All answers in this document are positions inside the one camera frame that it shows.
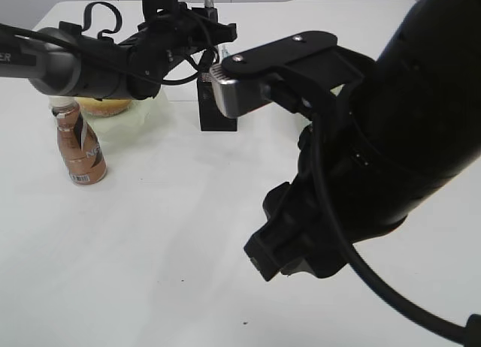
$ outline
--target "wire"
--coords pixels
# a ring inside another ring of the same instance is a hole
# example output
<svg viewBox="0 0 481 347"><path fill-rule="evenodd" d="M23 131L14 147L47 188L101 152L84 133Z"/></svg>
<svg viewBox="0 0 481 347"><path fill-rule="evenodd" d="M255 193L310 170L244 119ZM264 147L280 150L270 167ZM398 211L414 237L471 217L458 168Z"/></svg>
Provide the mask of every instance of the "wire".
<svg viewBox="0 0 481 347"><path fill-rule="evenodd" d="M186 60L186 62L188 62L196 71L199 70L198 64L195 62L195 60L194 60L191 56L189 56L189 55L187 55L187 54L184 54L182 57L183 57L183 58Z"/></svg>
<svg viewBox="0 0 481 347"><path fill-rule="evenodd" d="M432 315L428 311L425 311L401 296L397 291L378 277L378 275L362 259L359 253L357 253L351 242L348 241L334 210L328 190L327 180L323 171L323 157L321 153L322 138L322 120L319 114L315 113L313 115L313 141L311 145L314 185L319 203L325 212L332 233L336 236L343 257L366 285L374 291L374 293L404 317L441 337L462 344L464 342L463 327Z"/></svg>

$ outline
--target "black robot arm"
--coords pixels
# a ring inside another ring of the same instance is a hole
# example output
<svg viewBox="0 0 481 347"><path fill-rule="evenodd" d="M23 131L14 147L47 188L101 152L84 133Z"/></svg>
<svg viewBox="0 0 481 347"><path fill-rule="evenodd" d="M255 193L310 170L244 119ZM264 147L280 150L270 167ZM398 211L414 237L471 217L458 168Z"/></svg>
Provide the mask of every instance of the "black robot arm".
<svg viewBox="0 0 481 347"><path fill-rule="evenodd" d="M464 328L420 309L352 247L398 228L479 157L480 20L481 0L421 0L376 62L334 35L305 32L211 68L226 116L273 101L313 121L299 140L298 175L269 192L268 221L245 246L266 280L301 271L327 278L349 263L415 323L481 345L481 316Z"/></svg>
<svg viewBox="0 0 481 347"><path fill-rule="evenodd" d="M93 5L87 6L85 25L61 22L58 29L30 32L0 25L0 77L28 78L47 95L90 98L145 99L156 96L161 85L180 85L195 80L202 68L216 58L217 44L236 39L236 25L216 22L214 8L189 9L178 0L143 0L145 22L139 32L115 44L99 33L98 38L82 35L89 28ZM196 65L190 57L204 51ZM183 60L198 72L185 80L166 80L167 74Z"/></svg>

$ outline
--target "barcode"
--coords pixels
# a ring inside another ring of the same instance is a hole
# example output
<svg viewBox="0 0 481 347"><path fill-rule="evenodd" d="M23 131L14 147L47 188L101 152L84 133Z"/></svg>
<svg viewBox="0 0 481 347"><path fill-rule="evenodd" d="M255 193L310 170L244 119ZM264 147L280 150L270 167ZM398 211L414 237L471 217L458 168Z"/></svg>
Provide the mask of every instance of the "barcode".
<svg viewBox="0 0 481 347"><path fill-rule="evenodd" d="M75 176L75 175L71 174L70 178L72 178L72 180L74 182L81 182L81 183L90 182L90 177L89 177L88 174L86 174L85 176Z"/></svg>

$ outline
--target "plastic bottle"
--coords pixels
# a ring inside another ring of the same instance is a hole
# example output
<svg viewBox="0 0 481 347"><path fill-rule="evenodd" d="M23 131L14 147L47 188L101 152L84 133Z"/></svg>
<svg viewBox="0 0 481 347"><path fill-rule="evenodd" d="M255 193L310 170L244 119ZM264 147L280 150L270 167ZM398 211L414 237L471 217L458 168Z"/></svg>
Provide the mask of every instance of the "plastic bottle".
<svg viewBox="0 0 481 347"><path fill-rule="evenodd" d="M80 113L72 97L50 97L50 107L57 121L59 150L70 178L79 185L99 182L107 173L97 136Z"/></svg>

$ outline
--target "white table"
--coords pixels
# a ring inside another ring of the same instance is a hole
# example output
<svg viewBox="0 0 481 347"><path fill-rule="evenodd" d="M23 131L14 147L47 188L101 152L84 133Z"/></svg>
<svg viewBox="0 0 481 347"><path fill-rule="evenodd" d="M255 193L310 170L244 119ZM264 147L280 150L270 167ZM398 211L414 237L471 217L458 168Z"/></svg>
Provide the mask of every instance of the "white table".
<svg viewBox="0 0 481 347"><path fill-rule="evenodd" d="M58 4L38 27L80 23L85 4ZM117 4L121 39L141 6ZM317 29L375 58L412 4L218 7L222 22L238 23L233 53ZM93 29L108 18L96 10ZM190 72L180 69L171 77ZM25 80L0 83L1 346L452 345L399 316L348 267L326 280L264 282L243 246L265 223L266 192L295 175L298 119L271 105L241 119L238 133L201 133L193 85L166 91L174 102L138 139L103 144L109 174L81 188L59 157L46 97ZM358 245L401 293L459 324L481 312L480 177L477 162L398 231Z"/></svg>

